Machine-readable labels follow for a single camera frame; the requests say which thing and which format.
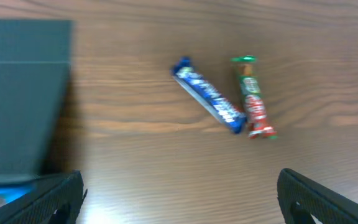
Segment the red green KitKat bar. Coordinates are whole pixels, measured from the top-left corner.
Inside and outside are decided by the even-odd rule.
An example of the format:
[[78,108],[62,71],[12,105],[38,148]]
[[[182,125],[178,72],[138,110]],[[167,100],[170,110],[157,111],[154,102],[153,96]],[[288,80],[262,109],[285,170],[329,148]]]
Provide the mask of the red green KitKat bar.
[[277,132],[269,124],[267,112],[262,100],[261,90],[255,74],[257,59],[253,55],[230,59],[241,89],[242,104],[247,115],[248,137],[276,139]]

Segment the black gift box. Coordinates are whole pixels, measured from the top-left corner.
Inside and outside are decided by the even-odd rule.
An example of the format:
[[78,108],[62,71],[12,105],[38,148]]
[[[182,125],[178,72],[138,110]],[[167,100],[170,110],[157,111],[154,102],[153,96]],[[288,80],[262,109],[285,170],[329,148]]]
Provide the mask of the black gift box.
[[71,69],[68,20],[0,19],[0,184],[34,179]]

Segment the dark blue Dairy Milk bar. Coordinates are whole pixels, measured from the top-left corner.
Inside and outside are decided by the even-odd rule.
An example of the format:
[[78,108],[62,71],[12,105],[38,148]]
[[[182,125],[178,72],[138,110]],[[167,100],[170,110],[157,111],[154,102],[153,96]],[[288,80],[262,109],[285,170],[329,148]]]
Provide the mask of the dark blue Dairy Milk bar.
[[191,58],[183,56],[179,59],[171,73],[183,89],[232,133],[239,134],[243,130],[247,116],[195,70]]

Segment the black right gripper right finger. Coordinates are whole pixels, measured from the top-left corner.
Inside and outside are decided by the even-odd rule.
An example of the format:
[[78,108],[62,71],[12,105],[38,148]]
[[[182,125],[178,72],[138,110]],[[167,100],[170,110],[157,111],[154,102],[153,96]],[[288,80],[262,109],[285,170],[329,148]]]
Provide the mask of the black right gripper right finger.
[[284,168],[277,180],[278,202],[286,224],[358,224],[358,203]]

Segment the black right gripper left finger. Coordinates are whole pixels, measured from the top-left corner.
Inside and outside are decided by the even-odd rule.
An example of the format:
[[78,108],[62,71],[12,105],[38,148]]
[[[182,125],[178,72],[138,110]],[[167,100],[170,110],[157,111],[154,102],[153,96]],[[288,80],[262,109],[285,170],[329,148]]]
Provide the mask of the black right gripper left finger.
[[44,176],[0,175],[0,185],[34,186],[34,190],[0,207],[0,224],[76,224],[88,191],[80,171]]

